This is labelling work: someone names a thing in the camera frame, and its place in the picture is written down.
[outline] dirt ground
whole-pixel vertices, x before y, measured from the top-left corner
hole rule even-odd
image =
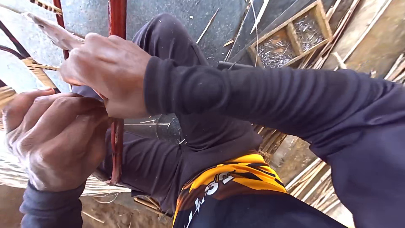
[[[19,212],[24,189],[0,185],[0,227],[19,228],[23,214]],[[97,198],[108,202],[110,198]],[[104,222],[99,222],[84,213],[83,228],[168,228],[170,220],[158,221],[158,215],[150,211],[132,210],[128,207],[108,203],[102,204],[91,196],[81,197],[84,212]]]

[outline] forearm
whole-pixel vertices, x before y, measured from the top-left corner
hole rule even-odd
[[[154,57],[145,78],[148,111],[218,112],[305,138],[335,126],[394,88],[354,71],[176,67]]]
[[[22,228],[81,228],[81,202],[79,196],[84,184],[64,192],[36,190],[30,183],[23,196],[20,211],[25,214]]]

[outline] left hand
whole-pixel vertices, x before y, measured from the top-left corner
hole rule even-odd
[[[85,183],[105,157],[109,126],[104,104],[52,89],[17,95],[3,109],[6,143],[41,191]]]

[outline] concrete floor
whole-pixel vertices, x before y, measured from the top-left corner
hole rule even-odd
[[[0,3],[19,11],[32,12],[55,21],[55,15],[26,0],[0,0]],[[247,6],[245,0],[128,0],[127,39],[155,15],[171,13],[183,22],[190,35],[198,39],[214,12],[220,8],[215,20],[199,43],[204,54],[213,66],[225,58],[228,47],[222,47],[231,39],[239,25]],[[65,26],[79,35],[96,32],[108,36],[107,1],[62,0]],[[0,8],[0,20],[39,63],[59,66],[63,59],[62,51],[21,15]],[[0,32],[0,43],[14,48],[8,38]],[[0,79],[17,92],[41,86],[29,70],[12,54],[0,51]],[[66,83],[60,80],[57,72],[46,71],[62,92],[68,92]]]

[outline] knee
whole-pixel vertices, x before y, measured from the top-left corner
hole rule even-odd
[[[160,28],[160,33],[169,32],[170,34],[173,34],[173,32],[184,31],[184,27],[181,21],[179,21],[175,16],[168,13],[162,13],[156,16],[153,19],[153,24]]]

